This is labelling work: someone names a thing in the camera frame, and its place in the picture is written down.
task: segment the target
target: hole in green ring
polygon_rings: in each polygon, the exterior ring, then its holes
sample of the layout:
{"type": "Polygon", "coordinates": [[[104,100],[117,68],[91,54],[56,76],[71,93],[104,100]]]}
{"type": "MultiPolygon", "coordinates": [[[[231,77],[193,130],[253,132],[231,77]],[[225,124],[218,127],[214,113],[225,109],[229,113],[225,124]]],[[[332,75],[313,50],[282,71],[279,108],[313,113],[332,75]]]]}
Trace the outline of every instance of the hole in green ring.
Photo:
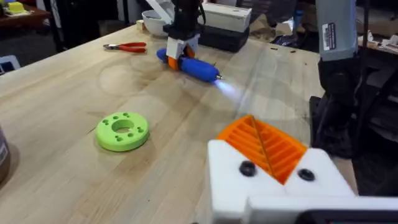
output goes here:
{"type": "Polygon", "coordinates": [[[120,119],[112,124],[112,130],[116,133],[127,133],[134,127],[134,123],[128,119],[120,119]]]}

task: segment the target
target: gray machine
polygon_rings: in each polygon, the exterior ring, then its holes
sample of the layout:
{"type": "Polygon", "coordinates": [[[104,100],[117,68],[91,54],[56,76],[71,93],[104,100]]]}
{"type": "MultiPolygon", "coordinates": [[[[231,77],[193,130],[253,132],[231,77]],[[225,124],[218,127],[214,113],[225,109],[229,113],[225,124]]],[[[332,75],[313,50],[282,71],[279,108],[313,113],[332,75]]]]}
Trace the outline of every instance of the gray machine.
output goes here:
{"type": "Polygon", "coordinates": [[[311,97],[312,146],[340,157],[355,147],[352,116],[360,80],[355,0],[316,0],[322,99],[311,97]]]}

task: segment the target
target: white device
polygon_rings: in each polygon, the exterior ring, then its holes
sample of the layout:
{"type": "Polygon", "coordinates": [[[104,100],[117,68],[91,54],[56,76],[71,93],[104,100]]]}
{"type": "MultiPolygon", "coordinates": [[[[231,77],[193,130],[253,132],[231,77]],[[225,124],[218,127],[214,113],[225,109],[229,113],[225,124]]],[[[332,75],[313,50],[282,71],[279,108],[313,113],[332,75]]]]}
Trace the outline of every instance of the white device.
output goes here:
{"type": "MultiPolygon", "coordinates": [[[[203,3],[202,6],[206,13],[206,26],[235,32],[244,32],[249,26],[252,9],[213,3],[203,3]]],[[[203,23],[203,18],[199,18],[199,23],[203,23]]]]}
{"type": "Polygon", "coordinates": [[[284,185],[258,166],[254,176],[242,175],[239,166],[247,160],[225,141],[208,143],[208,223],[294,223],[314,209],[398,211],[398,199],[356,196],[321,149],[307,149],[284,185]],[[303,169],[312,181],[298,175],[303,169]]]}

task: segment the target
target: yellow object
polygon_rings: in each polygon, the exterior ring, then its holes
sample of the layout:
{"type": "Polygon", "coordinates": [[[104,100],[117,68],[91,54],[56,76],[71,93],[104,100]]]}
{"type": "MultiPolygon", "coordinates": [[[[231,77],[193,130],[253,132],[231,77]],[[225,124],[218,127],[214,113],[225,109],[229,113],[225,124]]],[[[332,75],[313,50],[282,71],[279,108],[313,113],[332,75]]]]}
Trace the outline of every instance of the yellow object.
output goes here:
{"type": "Polygon", "coordinates": [[[12,14],[22,13],[25,11],[24,5],[20,2],[10,2],[8,3],[8,10],[12,14]]]}

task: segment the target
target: black screw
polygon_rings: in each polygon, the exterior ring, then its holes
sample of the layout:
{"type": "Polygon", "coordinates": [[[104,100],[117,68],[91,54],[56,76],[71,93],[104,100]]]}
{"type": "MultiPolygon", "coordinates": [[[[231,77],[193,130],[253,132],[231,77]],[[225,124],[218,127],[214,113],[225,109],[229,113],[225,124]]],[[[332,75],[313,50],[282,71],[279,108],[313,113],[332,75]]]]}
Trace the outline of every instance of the black screw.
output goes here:
{"type": "Polygon", "coordinates": [[[306,181],[314,181],[315,175],[309,169],[300,169],[298,172],[298,176],[306,181]]]}
{"type": "Polygon", "coordinates": [[[246,177],[253,177],[256,174],[256,166],[251,161],[243,161],[239,171],[246,177]]]}

